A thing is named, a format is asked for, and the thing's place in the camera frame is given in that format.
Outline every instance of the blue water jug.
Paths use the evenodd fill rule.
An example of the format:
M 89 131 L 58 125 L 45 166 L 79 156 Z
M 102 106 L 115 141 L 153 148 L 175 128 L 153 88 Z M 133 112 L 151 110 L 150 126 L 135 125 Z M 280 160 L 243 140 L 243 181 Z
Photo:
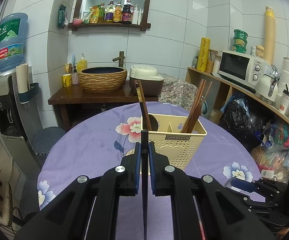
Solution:
M 0 21 L 0 72 L 15 68 L 23 61 L 27 20 L 25 13 L 13 13 Z

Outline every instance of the round textured sink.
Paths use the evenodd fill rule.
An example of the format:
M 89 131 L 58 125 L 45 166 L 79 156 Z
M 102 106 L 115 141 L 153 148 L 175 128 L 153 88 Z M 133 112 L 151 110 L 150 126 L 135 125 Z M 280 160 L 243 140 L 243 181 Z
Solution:
M 119 67 L 92 67 L 78 72 L 82 88 L 93 93 L 105 93 L 122 87 L 126 76 L 126 69 Z

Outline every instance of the white electric kettle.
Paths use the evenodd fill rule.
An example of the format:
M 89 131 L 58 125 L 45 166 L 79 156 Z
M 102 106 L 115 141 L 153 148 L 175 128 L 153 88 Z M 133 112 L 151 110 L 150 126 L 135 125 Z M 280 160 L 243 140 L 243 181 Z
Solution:
M 273 105 L 278 94 L 279 73 L 275 65 L 265 65 L 257 84 L 255 96 Z

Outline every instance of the microwave control panel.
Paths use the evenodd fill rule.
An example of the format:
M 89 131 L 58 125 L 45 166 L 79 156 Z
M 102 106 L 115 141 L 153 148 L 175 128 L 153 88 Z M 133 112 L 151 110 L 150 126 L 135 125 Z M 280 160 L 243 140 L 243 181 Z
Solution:
M 259 60 L 254 60 L 253 68 L 251 71 L 251 75 L 249 76 L 249 84 L 252 85 L 254 88 L 257 86 L 258 80 L 261 76 L 261 70 L 264 67 L 264 62 Z

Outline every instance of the green container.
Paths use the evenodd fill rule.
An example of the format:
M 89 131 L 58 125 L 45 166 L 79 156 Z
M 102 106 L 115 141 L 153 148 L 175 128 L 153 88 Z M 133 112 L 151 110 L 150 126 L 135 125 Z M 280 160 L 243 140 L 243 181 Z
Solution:
M 242 30 L 234 30 L 234 38 L 242 39 L 244 41 L 247 41 L 248 34 Z
M 244 48 L 242 46 L 239 46 L 239 45 L 233 45 L 232 46 L 232 50 L 235 51 L 235 52 L 243 53 L 243 54 L 246 54 L 246 51 L 247 51 L 246 48 Z
M 241 47 L 246 48 L 247 43 L 248 43 L 247 41 L 244 41 L 244 40 L 242 40 L 240 38 L 234 38 L 234 45 L 239 45 Z

